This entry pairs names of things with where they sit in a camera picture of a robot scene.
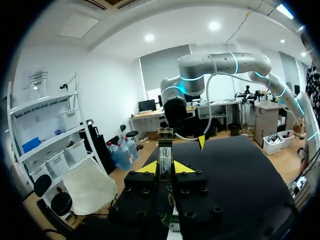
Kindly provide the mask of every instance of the yellow triangle marker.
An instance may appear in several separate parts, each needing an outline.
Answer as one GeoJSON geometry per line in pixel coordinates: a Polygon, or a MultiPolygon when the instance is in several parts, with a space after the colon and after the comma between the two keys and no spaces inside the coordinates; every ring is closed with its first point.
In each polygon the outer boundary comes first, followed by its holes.
{"type": "Polygon", "coordinates": [[[181,164],[178,161],[173,161],[173,164],[174,164],[175,174],[180,174],[182,172],[186,172],[186,173],[194,173],[195,172],[191,168],[181,164]]]}
{"type": "Polygon", "coordinates": [[[205,135],[199,136],[198,140],[199,140],[200,148],[201,150],[203,150],[205,146],[205,135]]]}
{"type": "Polygon", "coordinates": [[[152,163],[149,163],[147,166],[144,166],[137,170],[137,173],[144,173],[144,172],[149,172],[151,174],[156,174],[156,169],[157,169],[157,161],[153,161],[152,163]]]}

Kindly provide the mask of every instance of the white chair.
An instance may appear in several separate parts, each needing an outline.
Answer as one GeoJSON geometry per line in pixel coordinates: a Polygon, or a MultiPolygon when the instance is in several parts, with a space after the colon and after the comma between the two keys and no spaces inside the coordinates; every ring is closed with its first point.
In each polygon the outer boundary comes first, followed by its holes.
{"type": "Polygon", "coordinates": [[[117,194],[115,181],[105,174],[94,159],[62,174],[63,183],[73,201],[76,215],[89,215],[109,204],[117,194]]]}

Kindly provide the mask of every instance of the black chair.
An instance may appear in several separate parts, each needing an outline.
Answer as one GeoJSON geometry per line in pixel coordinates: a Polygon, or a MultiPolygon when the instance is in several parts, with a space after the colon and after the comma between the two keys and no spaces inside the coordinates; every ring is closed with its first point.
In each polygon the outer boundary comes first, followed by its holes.
{"type": "MultiPolygon", "coordinates": [[[[133,140],[135,140],[135,136],[137,136],[138,135],[138,131],[130,131],[130,132],[128,132],[128,133],[126,133],[125,132],[125,130],[126,130],[126,125],[124,125],[124,124],[122,124],[122,125],[120,125],[120,130],[121,130],[121,132],[123,132],[124,134],[125,134],[125,136],[127,137],[127,138],[132,138],[133,140]]],[[[139,151],[139,150],[141,150],[141,149],[143,149],[144,148],[144,146],[143,145],[136,145],[136,149],[139,151]]]]}
{"type": "Polygon", "coordinates": [[[134,138],[135,136],[138,135],[138,131],[130,131],[130,132],[126,133],[125,132],[126,128],[127,128],[126,125],[124,125],[124,124],[120,125],[120,130],[121,130],[121,132],[123,132],[125,134],[126,137],[134,138]]]}

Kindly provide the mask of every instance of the shelf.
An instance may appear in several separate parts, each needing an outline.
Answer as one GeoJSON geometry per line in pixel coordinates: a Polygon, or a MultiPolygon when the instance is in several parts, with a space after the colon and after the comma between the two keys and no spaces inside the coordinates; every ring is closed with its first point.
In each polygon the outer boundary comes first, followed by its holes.
{"type": "Polygon", "coordinates": [[[55,96],[44,96],[39,99],[31,100],[26,103],[20,104],[14,108],[10,109],[10,115],[14,115],[16,118],[24,115],[28,112],[32,112],[33,110],[40,109],[45,106],[49,106],[51,104],[57,104],[62,101],[66,101],[72,96],[76,95],[77,92],[66,92],[55,96]]]}
{"type": "Polygon", "coordinates": [[[61,133],[61,134],[59,134],[57,136],[54,136],[53,138],[50,138],[50,139],[48,139],[46,141],[43,141],[39,146],[35,147],[31,151],[28,151],[27,153],[25,153],[22,156],[20,156],[18,158],[18,162],[19,163],[23,163],[26,159],[30,158],[34,154],[40,152],[41,150],[49,147],[50,145],[52,145],[52,144],[54,144],[54,143],[56,143],[56,142],[58,142],[58,141],[60,141],[60,140],[62,140],[64,138],[66,138],[66,137],[68,137],[68,136],[70,136],[70,135],[72,135],[72,134],[74,134],[74,133],[76,133],[76,132],[78,132],[78,131],[80,131],[80,130],[82,130],[84,128],[85,128],[84,125],[80,125],[80,126],[77,126],[77,127],[73,128],[71,130],[68,130],[68,131],[66,131],[64,133],[61,133]]]}
{"type": "MultiPolygon", "coordinates": [[[[93,158],[95,156],[95,154],[92,152],[89,155],[87,155],[85,158],[82,158],[80,161],[76,162],[75,164],[73,164],[72,166],[70,166],[67,170],[65,171],[69,171],[72,169],[77,168],[78,166],[80,166],[86,159],[88,158],[93,158]]],[[[50,187],[48,188],[48,191],[50,189],[52,189],[54,186],[56,186],[58,183],[60,183],[62,181],[62,175],[58,176],[56,179],[54,179],[50,185],[50,187]]]]}
{"type": "MultiPolygon", "coordinates": [[[[212,119],[217,119],[217,118],[226,118],[227,117],[227,115],[221,115],[221,116],[212,116],[211,118],[212,119]]],[[[200,116],[200,119],[208,119],[209,118],[209,116],[200,116]]]]}

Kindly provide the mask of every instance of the black tabletop surface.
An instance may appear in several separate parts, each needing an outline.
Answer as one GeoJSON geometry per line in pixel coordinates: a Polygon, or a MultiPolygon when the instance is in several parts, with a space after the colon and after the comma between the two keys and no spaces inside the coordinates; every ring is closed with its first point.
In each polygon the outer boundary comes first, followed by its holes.
{"type": "MultiPolygon", "coordinates": [[[[197,142],[175,143],[172,153],[175,161],[202,170],[208,194],[223,208],[223,224],[229,229],[245,226],[274,205],[294,204],[280,174],[246,136],[207,140],[202,151],[197,142]]],[[[145,165],[157,159],[156,148],[145,165]]],[[[166,239],[168,229],[164,231],[156,239],[166,239]]]]}

